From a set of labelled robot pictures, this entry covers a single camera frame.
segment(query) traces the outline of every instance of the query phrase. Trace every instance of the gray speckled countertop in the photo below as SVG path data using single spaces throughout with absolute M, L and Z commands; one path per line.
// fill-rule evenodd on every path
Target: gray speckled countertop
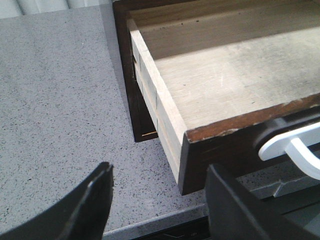
M 180 195 L 159 140 L 134 142 L 112 19 L 107 4 L 0 20 L 0 233 L 56 203 L 102 161 L 114 165 L 108 239 L 206 215 L 203 191 Z M 240 181 L 273 194 L 284 170 L 303 177 L 284 163 Z

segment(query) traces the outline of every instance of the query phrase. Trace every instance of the wooden cabinet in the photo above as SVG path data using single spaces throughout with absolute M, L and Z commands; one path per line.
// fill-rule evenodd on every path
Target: wooden cabinet
M 285 160 L 257 152 L 319 121 L 319 3 L 120 0 L 113 9 L 135 138 L 157 132 L 182 194 L 204 187 L 211 163 L 236 177 Z

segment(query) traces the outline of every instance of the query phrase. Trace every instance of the drawer side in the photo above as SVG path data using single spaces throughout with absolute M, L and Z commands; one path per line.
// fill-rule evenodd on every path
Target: drawer side
M 182 141 L 187 127 L 174 103 L 135 22 L 127 22 L 131 35 L 136 80 L 178 182 Z

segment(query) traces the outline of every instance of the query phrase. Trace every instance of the white drawer handle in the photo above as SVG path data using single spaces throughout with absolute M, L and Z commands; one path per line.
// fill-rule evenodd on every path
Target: white drawer handle
M 305 174 L 320 180 L 320 159 L 307 146 L 320 142 L 320 122 L 274 136 L 259 150 L 263 160 L 288 154 Z

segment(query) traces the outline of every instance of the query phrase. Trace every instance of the white wall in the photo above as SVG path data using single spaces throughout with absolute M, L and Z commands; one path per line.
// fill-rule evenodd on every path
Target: white wall
M 0 0 L 0 19 L 108 3 L 109 0 Z

